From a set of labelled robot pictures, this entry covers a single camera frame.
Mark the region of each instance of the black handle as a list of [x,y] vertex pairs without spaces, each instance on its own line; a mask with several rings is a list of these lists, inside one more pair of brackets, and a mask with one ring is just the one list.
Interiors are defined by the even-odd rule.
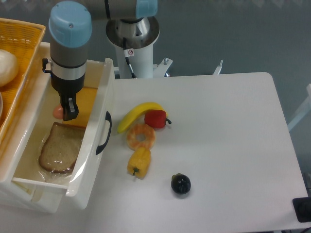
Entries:
[[102,144],[102,145],[100,145],[100,146],[98,146],[98,147],[96,148],[96,155],[100,154],[100,153],[105,149],[105,147],[106,147],[107,144],[108,144],[109,138],[110,138],[111,127],[112,127],[112,119],[111,119],[111,115],[110,115],[110,113],[109,113],[108,111],[106,112],[106,118],[105,118],[105,120],[109,121],[109,124],[110,124],[108,136],[107,136],[107,139],[106,139],[105,143]]

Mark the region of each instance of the yellow basket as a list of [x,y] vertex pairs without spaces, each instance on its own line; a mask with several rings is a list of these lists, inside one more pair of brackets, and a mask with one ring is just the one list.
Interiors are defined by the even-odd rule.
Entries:
[[10,126],[19,104],[30,66],[45,33],[45,26],[0,18],[0,49],[17,57],[18,74],[7,85],[0,87],[3,111],[0,118],[0,143]]

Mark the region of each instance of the metal bracket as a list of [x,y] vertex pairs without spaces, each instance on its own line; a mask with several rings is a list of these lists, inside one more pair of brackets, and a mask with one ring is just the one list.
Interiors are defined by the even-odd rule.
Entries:
[[311,110],[311,84],[307,86],[308,97],[297,108],[294,115],[291,117],[290,123],[288,123],[288,130],[291,131],[298,122],[305,117]]
[[156,68],[154,68],[154,78],[158,77],[167,77],[167,71],[170,68],[171,64],[173,63],[173,60],[169,58],[164,58],[163,61],[157,65]]

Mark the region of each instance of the white plastic drawer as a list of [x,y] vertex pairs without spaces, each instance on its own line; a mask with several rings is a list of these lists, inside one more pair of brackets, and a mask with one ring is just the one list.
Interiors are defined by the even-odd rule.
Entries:
[[[41,46],[47,50],[40,54],[42,56],[40,59],[48,58],[49,55],[46,52],[49,51],[49,44],[43,43]],[[31,113],[28,113],[28,119],[24,119],[24,124],[28,126],[27,129],[11,132],[11,137],[15,136],[14,139],[18,140],[18,145],[8,143],[8,148],[3,151],[3,157],[8,157],[10,169],[0,178],[3,183],[11,180],[28,189],[43,190],[42,196],[45,196],[44,192],[55,195],[66,193],[66,196],[70,197],[78,207],[85,208],[103,153],[103,148],[99,146],[107,141],[111,131],[109,112],[112,111],[113,106],[113,62],[111,59],[106,59],[104,63],[87,61],[85,87],[96,88],[97,93],[72,174],[54,175],[42,172],[43,168],[38,163],[42,140],[49,135],[54,122],[61,122],[52,116],[54,107],[59,103],[58,93],[52,88],[49,75],[41,71],[40,76],[45,79],[44,82],[40,79],[37,80],[41,83],[42,89],[31,90],[31,92],[39,92],[33,101],[33,104],[37,106],[32,108]],[[16,123],[16,126],[17,128],[20,126],[19,122]]]

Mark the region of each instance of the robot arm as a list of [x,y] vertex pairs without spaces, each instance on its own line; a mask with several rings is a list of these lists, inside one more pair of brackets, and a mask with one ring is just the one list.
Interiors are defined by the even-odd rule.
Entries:
[[157,0],[76,0],[92,19],[139,19],[156,15]]
[[[91,16],[135,21],[156,12],[157,0],[60,1],[52,8],[51,59],[43,59],[42,65],[43,71],[51,74],[52,87],[59,94],[64,121],[77,118],[79,113],[76,93],[84,86]],[[46,70],[47,63],[51,70]]]

